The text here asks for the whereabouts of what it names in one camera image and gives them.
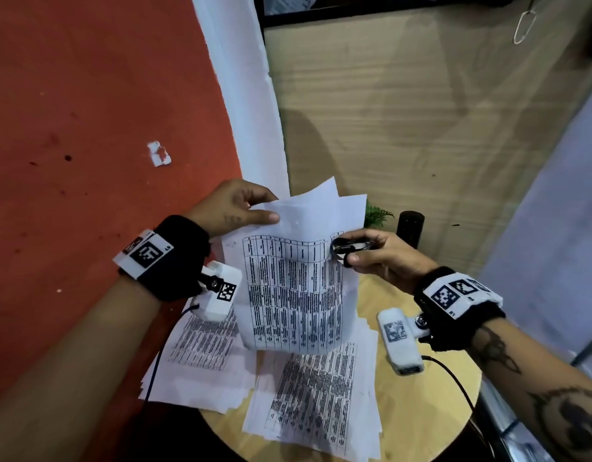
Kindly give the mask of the person's right hand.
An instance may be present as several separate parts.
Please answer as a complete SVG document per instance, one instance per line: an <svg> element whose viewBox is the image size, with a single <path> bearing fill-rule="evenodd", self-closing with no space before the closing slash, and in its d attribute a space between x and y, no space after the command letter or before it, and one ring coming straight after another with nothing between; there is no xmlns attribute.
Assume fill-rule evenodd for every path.
<svg viewBox="0 0 592 462"><path fill-rule="evenodd" d="M376 275L408 295L414 295L419 282L439 267L392 232L360 229L345 232L342 237L366 237L374 241L374 264L352 269L359 274Z"/></svg>

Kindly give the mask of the person's left hand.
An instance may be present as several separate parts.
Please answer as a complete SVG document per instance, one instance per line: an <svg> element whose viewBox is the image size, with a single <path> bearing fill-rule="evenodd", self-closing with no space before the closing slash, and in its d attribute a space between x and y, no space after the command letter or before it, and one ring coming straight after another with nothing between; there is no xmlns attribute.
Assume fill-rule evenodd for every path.
<svg viewBox="0 0 592 462"><path fill-rule="evenodd" d="M242 179L231 179L220 183L184 217L204 229L210 238L215 238L248 226L237 224L239 210L252 209L257 204L272 201L277 201L277 197L267 187Z"/></svg>

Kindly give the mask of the black binder clip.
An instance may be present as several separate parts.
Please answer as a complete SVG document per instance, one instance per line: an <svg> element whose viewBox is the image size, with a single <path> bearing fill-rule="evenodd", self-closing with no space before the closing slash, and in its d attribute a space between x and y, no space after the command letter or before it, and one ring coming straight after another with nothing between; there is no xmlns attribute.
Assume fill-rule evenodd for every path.
<svg viewBox="0 0 592 462"><path fill-rule="evenodd" d="M339 263L344 264L350 253L375 249L375 242L366 237L347 239L337 237L331 242L331 251Z"/></svg>

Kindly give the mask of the printed white paper sheets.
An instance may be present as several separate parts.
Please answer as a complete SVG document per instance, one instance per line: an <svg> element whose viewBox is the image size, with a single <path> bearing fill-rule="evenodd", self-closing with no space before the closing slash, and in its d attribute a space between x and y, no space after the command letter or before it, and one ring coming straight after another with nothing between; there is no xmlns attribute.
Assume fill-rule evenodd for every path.
<svg viewBox="0 0 592 462"><path fill-rule="evenodd" d="M251 210L279 215L223 236L227 265L242 272L233 310L246 349L326 354L348 342L359 275L331 243L364 225L367 196L339 196L332 177L315 189Z"/></svg>

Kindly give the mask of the person's right forearm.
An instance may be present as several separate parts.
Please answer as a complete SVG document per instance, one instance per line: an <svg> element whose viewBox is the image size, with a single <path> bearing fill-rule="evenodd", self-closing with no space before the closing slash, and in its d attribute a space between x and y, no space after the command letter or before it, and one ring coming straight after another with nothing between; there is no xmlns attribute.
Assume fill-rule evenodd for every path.
<svg viewBox="0 0 592 462"><path fill-rule="evenodd" d="M469 353L552 458L592 462L592 379L504 318L469 334Z"/></svg>

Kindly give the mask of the person's left forearm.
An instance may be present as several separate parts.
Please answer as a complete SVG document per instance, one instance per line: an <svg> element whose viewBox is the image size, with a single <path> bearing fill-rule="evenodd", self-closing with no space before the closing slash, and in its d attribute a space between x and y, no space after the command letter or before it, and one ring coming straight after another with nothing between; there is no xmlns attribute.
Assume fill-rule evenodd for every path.
<svg viewBox="0 0 592 462"><path fill-rule="evenodd" d="M119 277L0 398L0 462L78 462L160 307Z"/></svg>

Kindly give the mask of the small green plant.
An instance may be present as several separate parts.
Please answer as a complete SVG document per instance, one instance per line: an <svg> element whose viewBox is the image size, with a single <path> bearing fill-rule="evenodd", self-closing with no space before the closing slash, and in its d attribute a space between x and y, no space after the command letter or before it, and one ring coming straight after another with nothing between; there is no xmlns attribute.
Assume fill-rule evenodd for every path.
<svg viewBox="0 0 592 462"><path fill-rule="evenodd" d="M366 201L364 228L380 230L389 218L395 218L392 212L371 204L369 200Z"/></svg>

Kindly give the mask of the black cylinder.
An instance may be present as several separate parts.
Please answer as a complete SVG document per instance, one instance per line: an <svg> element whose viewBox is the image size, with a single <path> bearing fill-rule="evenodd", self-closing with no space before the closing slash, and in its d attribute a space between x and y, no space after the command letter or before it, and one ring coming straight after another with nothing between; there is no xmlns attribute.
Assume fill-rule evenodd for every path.
<svg viewBox="0 0 592 462"><path fill-rule="evenodd" d="M400 213L396 235L412 248L418 249L425 217L421 212L405 210Z"/></svg>

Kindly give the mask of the white marker tag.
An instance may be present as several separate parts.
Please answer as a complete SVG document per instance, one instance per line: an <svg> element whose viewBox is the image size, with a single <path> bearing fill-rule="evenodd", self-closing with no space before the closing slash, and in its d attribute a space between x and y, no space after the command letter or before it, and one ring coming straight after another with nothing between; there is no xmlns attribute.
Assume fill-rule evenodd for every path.
<svg viewBox="0 0 592 462"><path fill-rule="evenodd" d="M503 298L476 279L453 273L434 280L423 294L453 318L460 318L471 307L492 302L502 308Z"/></svg>
<svg viewBox="0 0 592 462"><path fill-rule="evenodd" d="M113 263L131 279L137 280L161 258L173 250L174 246L152 230L145 230L121 250Z"/></svg>

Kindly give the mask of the torn white paper scrap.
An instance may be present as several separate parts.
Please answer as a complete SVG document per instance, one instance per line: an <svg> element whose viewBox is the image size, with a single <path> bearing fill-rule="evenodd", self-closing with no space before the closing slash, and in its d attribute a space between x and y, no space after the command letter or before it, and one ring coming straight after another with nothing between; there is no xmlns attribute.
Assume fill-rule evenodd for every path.
<svg viewBox="0 0 592 462"><path fill-rule="evenodd" d="M147 148L154 167L167 166L172 162L171 156L161 142L157 140L149 142Z"/></svg>

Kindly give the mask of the pile of printed paper sheets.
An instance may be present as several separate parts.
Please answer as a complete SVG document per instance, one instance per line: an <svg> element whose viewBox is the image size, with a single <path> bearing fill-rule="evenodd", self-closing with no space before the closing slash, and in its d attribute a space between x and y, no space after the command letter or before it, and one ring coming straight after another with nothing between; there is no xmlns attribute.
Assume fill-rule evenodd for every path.
<svg viewBox="0 0 592 462"><path fill-rule="evenodd" d="M181 318L168 337L160 364L144 375L139 399L225 414L237 409L256 380L256 352L244 347L233 311L224 321L193 313Z"/></svg>
<svg viewBox="0 0 592 462"><path fill-rule="evenodd" d="M347 342L326 354L265 352L243 432L349 462L380 459L377 349L378 332L359 317Z"/></svg>

